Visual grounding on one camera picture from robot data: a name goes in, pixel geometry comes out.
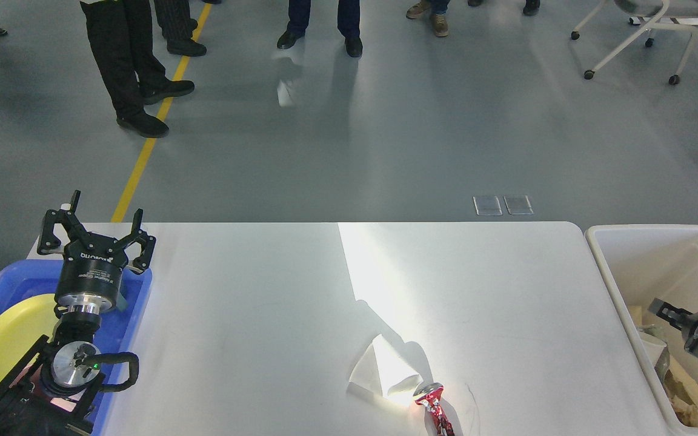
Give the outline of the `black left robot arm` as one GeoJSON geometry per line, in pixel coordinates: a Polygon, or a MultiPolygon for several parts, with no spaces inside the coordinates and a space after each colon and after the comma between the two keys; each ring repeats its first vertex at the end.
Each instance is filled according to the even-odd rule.
{"type": "Polygon", "coordinates": [[[67,209],[47,210],[39,255],[61,254],[55,331],[41,335],[0,381],[0,435],[89,435],[93,401],[133,386],[139,358],[103,352],[94,343],[102,316],[118,307],[124,271],[142,275],[157,240],[136,210],[130,232],[111,237],[88,231],[77,218],[80,191],[67,209]]]}

